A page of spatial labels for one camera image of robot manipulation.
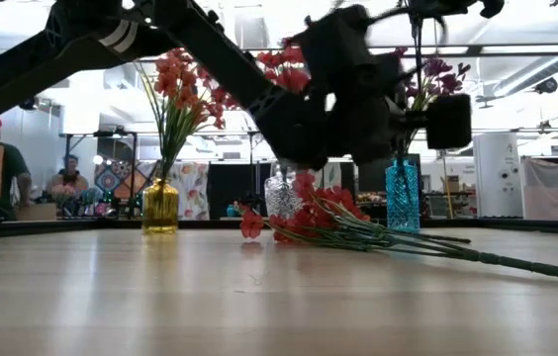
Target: wooden table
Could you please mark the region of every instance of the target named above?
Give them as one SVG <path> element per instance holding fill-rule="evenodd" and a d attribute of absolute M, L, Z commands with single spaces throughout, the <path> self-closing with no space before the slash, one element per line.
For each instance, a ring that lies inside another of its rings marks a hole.
<path fill-rule="evenodd" d="M 558 264 L 558 235 L 434 233 Z M 558 356 L 558 279 L 235 230 L 1 238 L 0 355 Z"/>

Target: white wall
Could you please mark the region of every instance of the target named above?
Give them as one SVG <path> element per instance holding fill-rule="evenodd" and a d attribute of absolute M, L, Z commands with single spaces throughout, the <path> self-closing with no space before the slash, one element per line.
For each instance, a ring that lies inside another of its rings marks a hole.
<path fill-rule="evenodd" d="M 446 173 L 459 176 L 459 184 L 477 184 L 475 161 L 472 157 L 446 158 Z M 430 176 L 430 190 L 443 191 L 441 178 L 444 176 L 443 162 L 440 160 L 421 163 L 421 174 Z"/>
<path fill-rule="evenodd" d="M 31 171 L 33 186 L 43 189 L 60 168 L 57 158 L 63 156 L 65 140 L 59 137 L 60 118 L 16 107 L 0 115 L 0 120 L 2 142 L 20 149 Z"/>

